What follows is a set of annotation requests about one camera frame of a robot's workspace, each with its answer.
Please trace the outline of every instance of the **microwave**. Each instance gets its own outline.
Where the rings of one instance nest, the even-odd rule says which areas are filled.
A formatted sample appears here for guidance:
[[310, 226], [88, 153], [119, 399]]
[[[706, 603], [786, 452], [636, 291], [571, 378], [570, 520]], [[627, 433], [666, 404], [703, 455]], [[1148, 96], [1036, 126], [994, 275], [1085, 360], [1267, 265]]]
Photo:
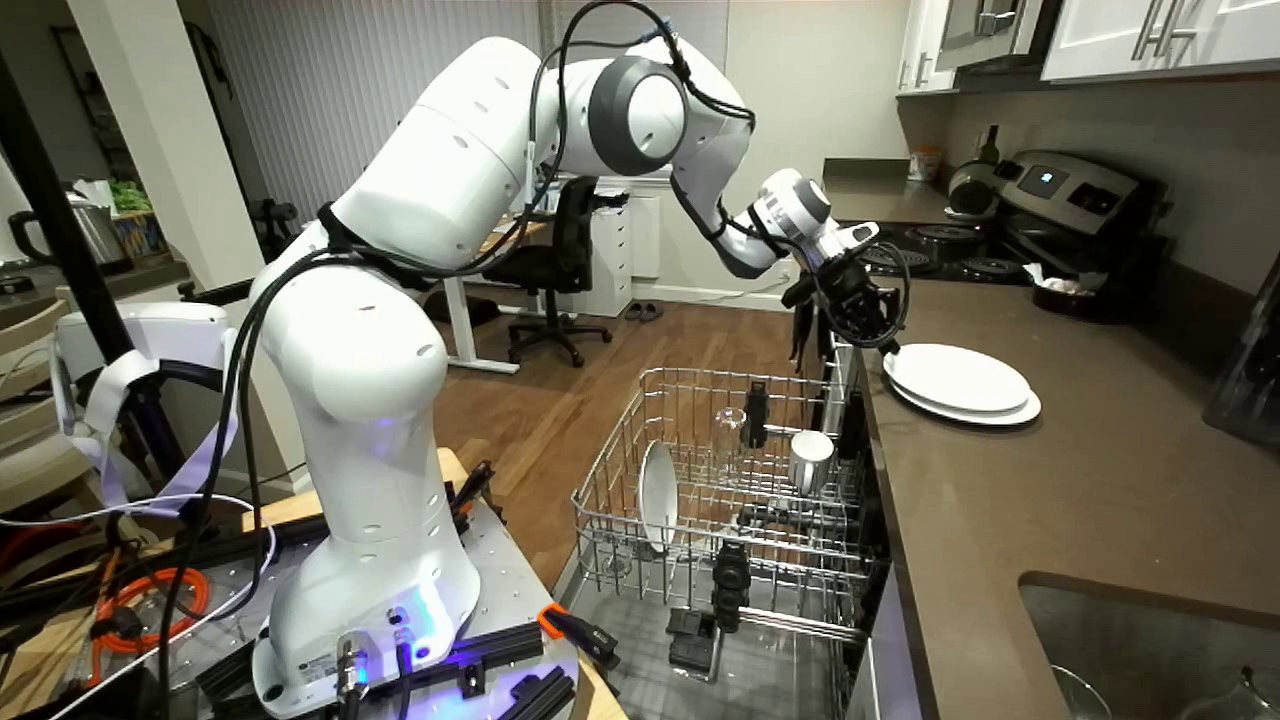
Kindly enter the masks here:
[[951, 0], [937, 68], [1043, 63], [1061, 6], [1062, 0]]

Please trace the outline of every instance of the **backsplash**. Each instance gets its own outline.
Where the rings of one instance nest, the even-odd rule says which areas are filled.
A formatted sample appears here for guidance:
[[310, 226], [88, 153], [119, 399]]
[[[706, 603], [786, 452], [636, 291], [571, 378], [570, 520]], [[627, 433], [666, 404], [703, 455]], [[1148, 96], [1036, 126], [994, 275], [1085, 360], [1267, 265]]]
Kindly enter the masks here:
[[1280, 251], [1280, 81], [1144, 82], [956, 99], [946, 164], [1000, 126], [1002, 156], [1048, 149], [1169, 184], [1172, 259], [1257, 292]]

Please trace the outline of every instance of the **dishwasher rack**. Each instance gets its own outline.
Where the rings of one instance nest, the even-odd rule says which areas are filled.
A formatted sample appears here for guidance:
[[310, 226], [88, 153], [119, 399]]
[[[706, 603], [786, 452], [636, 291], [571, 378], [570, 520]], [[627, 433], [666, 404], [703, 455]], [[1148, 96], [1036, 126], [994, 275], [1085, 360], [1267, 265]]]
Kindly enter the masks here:
[[[763, 447], [739, 446], [732, 457], [713, 457], [713, 415], [744, 407], [753, 383], [764, 383], [768, 395]], [[809, 497], [787, 479], [791, 436], [814, 428], [837, 439], [829, 418], [844, 410], [844, 389], [703, 369], [645, 372], [572, 496], [582, 582], [598, 592], [710, 609], [716, 555], [723, 542], [740, 542], [751, 568], [744, 621], [835, 642], [865, 641], [854, 624], [877, 564], [860, 544], [867, 450], [837, 459], [829, 482]], [[649, 523], [660, 529], [658, 548], [637, 507], [640, 462], [653, 441], [669, 445], [678, 489], [677, 521]]]

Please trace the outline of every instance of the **dishwasher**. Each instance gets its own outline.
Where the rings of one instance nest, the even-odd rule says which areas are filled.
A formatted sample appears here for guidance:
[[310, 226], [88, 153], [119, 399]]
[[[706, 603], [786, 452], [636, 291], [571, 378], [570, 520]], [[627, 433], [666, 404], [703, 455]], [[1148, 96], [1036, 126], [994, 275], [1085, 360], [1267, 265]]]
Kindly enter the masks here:
[[[572, 495], [577, 542], [553, 593], [618, 639], [622, 662], [608, 680], [630, 717], [845, 716], [888, 568], [869, 447], [849, 429], [863, 413], [849, 382], [854, 356], [837, 343], [822, 380], [686, 368], [640, 377]], [[744, 407], [763, 434], [726, 454], [712, 442], [722, 437], [713, 418]], [[827, 483], [808, 496], [787, 475], [790, 438], [806, 429], [837, 447]], [[653, 441], [668, 443], [678, 491], [662, 543], [637, 507]], [[707, 633], [709, 667], [675, 666], [672, 611], [713, 611], [726, 543], [750, 569], [740, 625]]]

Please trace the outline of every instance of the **stove burner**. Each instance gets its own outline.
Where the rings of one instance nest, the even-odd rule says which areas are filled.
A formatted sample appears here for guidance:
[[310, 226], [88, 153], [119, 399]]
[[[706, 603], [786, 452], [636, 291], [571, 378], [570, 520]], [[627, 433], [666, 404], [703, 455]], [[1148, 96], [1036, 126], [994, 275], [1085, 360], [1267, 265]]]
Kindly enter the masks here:
[[1018, 263], [997, 258], [970, 258], [961, 260], [960, 266], [966, 275], [991, 281], [1009, 279], [1023, 272], [1023, 266]]
[[978, 242], [982, 236], [978, 231], [973, 228], [965, 228], [960, 225], [922, 225], [918, 228], [911, 228], [911, 232], [922, 241], [927, 242]]
[[[902, 259], [906, 260], [906, 268], [911, 272], [919, 270], [929, 265], [929, 256], [923, 252], [916, 252], [914, 250], [900, 250]], [[883, 247], [872, 247], [863, 254], [863, 260], [867, 260], [872, 268], [877, 272], [895, 272], [901, 273], [902, 268], [897, 265], [897, 260]]]

